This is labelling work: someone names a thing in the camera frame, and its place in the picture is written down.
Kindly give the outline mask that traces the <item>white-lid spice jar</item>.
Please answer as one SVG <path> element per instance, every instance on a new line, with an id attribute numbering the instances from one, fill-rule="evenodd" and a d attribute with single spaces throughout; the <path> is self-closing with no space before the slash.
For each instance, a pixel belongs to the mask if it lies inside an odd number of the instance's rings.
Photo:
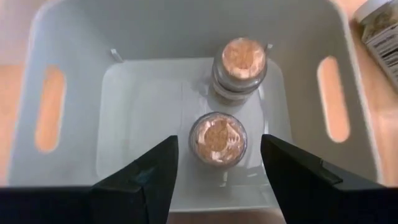
<path id="1" fill-rule="evenodd" d="M 361 41 L 398 92 L 398 0 L 367 0 L 354 18 Z"/>

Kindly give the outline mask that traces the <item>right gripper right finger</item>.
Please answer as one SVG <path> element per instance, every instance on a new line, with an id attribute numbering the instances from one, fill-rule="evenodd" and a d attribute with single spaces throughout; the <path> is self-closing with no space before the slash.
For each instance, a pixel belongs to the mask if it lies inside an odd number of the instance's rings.
<path id="1" fill-rule="evenodd" d="M 323 160 L 271 134 L 261 138 L 267 178 L 287 224 L 332 224 L 338 212 L 334 185 L 342 178 Z"/>

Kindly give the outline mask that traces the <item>copper-lid small spice jar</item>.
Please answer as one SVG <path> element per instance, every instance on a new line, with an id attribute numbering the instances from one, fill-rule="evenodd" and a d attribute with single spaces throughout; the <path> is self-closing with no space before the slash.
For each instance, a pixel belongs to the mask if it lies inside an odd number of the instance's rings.
<path id="1" fill-rule="evenodd" d="M 241 105 L 259 88 L 267 72 L 263 45 L 245 37 L 225 44 L 213 60 L 211 87 L 227 105 Z"/>
<path id="2" fill-rule="evenodd" d="M 202 163 L 227 169 L 244 157 L 248 148 L 248 134 L 237 118 L 214 111 L 194 122 L 189 132 L 188 146 Z"/>

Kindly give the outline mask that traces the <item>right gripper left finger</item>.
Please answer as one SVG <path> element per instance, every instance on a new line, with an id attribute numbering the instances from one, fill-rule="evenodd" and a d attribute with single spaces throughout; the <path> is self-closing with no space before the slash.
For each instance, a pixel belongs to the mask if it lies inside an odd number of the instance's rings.
<path id="1" fill-rule="evenodd" d="M 178 137 L 169 136 L 93 186 L 93 224 L 166 224 L 177 170 Z"/>

